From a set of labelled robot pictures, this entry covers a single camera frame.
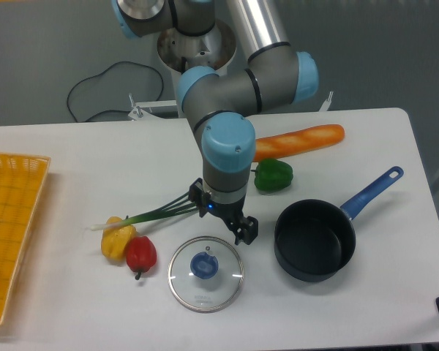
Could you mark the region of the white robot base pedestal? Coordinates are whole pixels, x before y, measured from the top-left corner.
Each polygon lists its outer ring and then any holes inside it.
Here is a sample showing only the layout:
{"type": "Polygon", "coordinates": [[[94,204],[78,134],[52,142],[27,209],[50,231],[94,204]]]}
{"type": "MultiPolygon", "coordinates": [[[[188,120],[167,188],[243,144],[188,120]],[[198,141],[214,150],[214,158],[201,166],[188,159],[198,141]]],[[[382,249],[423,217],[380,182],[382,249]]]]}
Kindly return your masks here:
{"type": "Polygon", "coordinates": [[[171,73],[174,92],[177,92],[181,75],[192,67],[208,66],[218,75],[226,75],[236,48],[232,28],[221,20],[216,20],[212,30],[202,36],[191,37],[177,29],[168,29],[157,40],[157,52],[171,73]]]}

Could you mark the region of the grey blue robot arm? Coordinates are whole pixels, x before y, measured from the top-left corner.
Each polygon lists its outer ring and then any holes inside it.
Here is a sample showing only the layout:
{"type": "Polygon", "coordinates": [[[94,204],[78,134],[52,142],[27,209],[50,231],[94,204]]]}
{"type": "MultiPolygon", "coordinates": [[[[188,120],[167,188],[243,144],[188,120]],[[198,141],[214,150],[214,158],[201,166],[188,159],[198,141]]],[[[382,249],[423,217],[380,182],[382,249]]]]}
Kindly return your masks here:
{"type": "Polygon", "coordinates": [[[179,73],[176,104],[203,159],[203,175],[189,190],[200,215],[220,218],[237,243],[252,243],[258,221],[243,214],[255,153],[249,121],[282,105],[312,97],[319,86],[310,54],[292,49],[273,1],[229,1],[235,32],[215,15],[213,1],[114,1],[128,37],[171,39],[159,50],[179,73]]]}

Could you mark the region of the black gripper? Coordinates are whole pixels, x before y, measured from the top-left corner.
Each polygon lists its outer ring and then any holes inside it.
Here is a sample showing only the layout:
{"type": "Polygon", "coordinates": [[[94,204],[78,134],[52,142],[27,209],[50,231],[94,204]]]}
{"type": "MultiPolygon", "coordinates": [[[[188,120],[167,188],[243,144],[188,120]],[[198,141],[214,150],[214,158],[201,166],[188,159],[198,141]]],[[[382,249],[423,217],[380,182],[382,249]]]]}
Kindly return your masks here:
{"type": "Polygon", "coordinates": [[[209,213],[220,218],[235,235],[235,245],[251,244],[258,236],[258,220],[243,213],[246,193],[246,185],[233,192],[221,192],[198,178],[190,185],[188,199],[195,204],[200,217],[209,213]]]}

